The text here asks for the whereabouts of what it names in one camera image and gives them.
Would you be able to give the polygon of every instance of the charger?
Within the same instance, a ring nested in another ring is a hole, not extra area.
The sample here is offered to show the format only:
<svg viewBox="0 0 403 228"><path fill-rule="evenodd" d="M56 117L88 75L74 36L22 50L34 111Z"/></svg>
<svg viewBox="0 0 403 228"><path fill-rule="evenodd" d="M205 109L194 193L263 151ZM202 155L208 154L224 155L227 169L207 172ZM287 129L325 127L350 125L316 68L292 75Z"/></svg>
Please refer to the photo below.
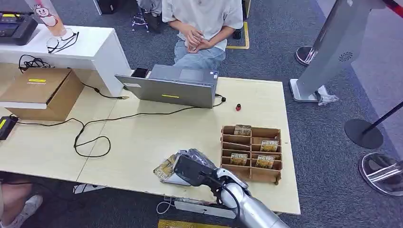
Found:
<svg viewBox="0 0 403 228"><path fill-rule="evenodd" d="M3 116L0 119L0 140L7 139L17 121L18 118L15 116Z"/></svg>

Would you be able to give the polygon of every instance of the hand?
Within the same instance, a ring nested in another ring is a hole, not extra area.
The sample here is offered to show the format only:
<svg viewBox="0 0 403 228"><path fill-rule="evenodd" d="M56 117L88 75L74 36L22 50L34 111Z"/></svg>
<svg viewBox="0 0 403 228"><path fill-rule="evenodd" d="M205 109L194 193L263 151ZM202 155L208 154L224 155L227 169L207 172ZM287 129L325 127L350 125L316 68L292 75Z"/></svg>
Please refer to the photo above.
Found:
<svg viewBox="0 0 403 228"><path fill-rule="evenodd" d="M201 41L202 41L202 42L196 47L195 50L189 50L189 48L188 48L188 52L194 54L194 53L197 53L197 52L200 51L200 50L209 49L209 48L212 48L212 47L214 46L214 45L213 45L210 41L208 41L208 40L202 39Z"/></svg>
<svg viewBox="0 0 403 228"><path fill-rule="evenodd" d="M198 46L203 39L203 33L188 24L183 25L183 27L181 28L181 33L185 35L186 40L188 41L190 46L193 47Z"/></svg>

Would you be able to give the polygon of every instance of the round metal base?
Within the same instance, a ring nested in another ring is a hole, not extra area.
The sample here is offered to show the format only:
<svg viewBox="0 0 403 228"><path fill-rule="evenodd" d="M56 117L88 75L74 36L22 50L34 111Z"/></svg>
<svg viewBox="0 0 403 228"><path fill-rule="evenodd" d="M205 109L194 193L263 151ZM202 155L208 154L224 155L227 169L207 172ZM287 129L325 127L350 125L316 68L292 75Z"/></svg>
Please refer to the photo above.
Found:
<svg viewBox="0 0 403 228"><path fill-rule="evenodd" d="M297 61L304 65L304 66L308 66L310 61L307 62L306 59L308 57L309 52L311 51L312 46L303 46L297 49L296 53L295 53L295 59L297 59Z"/></svg>
<svg viewBox="0 0 403 228"><path fill-rule="evenodd" d="M376 149L384 143L384 136L377 128L362 134L370 125L371 123L365 120L353 119L345 123L344 131L355 144L367 149Z"/></svg>
<svg viewBox="0 0 403 228"><path fill-rule="evenodd" d="M403 173L396 174L381 181L372 181L370 178L371 173L396 163L397 161L388 155L370 153L364 156L359 164L360 173L364 180L378 192L385 195L403 196Z"/></svg>

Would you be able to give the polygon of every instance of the white t-shirt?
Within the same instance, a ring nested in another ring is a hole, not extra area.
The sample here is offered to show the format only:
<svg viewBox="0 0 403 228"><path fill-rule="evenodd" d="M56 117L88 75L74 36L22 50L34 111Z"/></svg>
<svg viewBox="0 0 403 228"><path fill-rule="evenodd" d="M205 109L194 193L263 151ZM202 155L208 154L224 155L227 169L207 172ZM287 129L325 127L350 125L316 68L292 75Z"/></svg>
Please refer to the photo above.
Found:
<svg viewBox="0 0 403 228"><path fill-rule="evenodd" d="M163 0L163 22L180 20L203 32L210 40L223 26L240 29L243 26L241 0ZM182 33L178 36L186 40ZM215 47L224 50L227 40Z"/></svg>

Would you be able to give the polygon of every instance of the gray laptop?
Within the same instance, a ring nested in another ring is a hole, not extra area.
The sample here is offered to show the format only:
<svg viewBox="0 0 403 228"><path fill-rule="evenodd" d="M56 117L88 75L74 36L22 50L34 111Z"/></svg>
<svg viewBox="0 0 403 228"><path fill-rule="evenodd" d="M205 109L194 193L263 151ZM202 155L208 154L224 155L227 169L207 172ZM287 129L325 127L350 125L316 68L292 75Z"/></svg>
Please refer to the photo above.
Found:
<svg viewBox="0 0 403 228"><path fill-rule="evenodd" d="M146 78L115 77L141 100L213 108L218 71L155 65Z"/></svg>

